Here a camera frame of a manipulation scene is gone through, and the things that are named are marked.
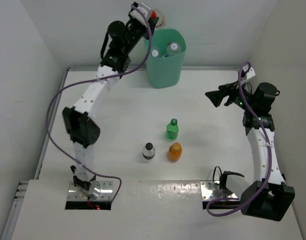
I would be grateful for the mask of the small red-cap cola bottle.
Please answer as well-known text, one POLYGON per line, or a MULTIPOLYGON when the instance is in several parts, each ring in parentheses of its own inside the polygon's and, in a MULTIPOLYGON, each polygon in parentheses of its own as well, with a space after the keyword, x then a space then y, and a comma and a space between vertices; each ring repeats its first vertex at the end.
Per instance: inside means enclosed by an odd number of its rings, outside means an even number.
POLYGON ((156 22, 156 25, 155 25, 155 27, 157 28, 157 29, 162 29, 162 28, 164 28, 165 27, 165 25, 166 25, 166 17, 165 17, 165 15, 160 11, 160 10, 158 10, 158 9, 153 9, 152 11, 151 11, 151 15, 150 15, 150 17, 152 18, 152 19, 154 19, 154 20, 157 20, 157 22, 156 22))

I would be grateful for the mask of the Aquafina bottle white cap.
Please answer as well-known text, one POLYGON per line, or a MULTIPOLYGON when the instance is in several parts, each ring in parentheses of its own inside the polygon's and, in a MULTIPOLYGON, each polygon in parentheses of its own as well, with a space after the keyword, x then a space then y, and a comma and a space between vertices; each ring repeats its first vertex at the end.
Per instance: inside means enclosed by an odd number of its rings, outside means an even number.
POLYGON ((150 52, 150 55, 154 58, 159 58, 161 53, 160 53, 160 50, 157 47, 153 47, 151 52, 150 52))

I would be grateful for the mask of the clear bottle colourful label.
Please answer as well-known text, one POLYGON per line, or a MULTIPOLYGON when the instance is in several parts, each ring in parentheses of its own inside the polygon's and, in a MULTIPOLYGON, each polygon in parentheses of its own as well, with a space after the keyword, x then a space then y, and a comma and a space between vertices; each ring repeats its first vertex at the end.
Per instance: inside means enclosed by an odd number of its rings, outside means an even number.
POLYGON ((166 54, 169 57, 173 57, 181 53, 182 53, 181 46, 177 42, 170 43, 166 48, 166 54))

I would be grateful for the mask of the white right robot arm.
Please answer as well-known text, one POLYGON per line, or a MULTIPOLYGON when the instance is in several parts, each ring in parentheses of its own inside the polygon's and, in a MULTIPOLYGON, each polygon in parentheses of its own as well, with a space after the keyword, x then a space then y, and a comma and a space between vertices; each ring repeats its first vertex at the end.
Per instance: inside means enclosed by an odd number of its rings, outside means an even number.
POLYGON ((253 183, 238 172, 224 171, 220 174, 218 188, 227 197, 235 194, 243 215, 279 222, 295 198, 295 190, 286 184, 280 171, 275 151, 275 125, 270 114, 280 91, 271 83, 262 82, 254 93, 239 90, 237 82, 219 86, 205 96, 215 107, 236 104, 243 109, 242 123, 250 143, 253 159, 253 183))

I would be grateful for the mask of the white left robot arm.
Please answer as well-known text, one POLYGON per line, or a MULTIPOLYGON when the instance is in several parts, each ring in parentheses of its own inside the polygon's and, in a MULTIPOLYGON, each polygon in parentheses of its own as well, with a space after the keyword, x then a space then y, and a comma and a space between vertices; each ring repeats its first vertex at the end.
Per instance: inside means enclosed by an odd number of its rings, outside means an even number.
POLYGON ((101 47, 101 62, 97 70, 97 80, 89 85, 82 97, 72 106, 62 111, 65 129, 73 142, 76 165, 71 166, 73 182, 83 192, 90 193, 96 175, 90 169, 94 165, 94 144, 101 129, 95 119, 101 102, 121 79, 131 60, 129 53, 141 38, 148 38, 145 22, 130 17, 127 23, 116 20, 106 31, 101 47))

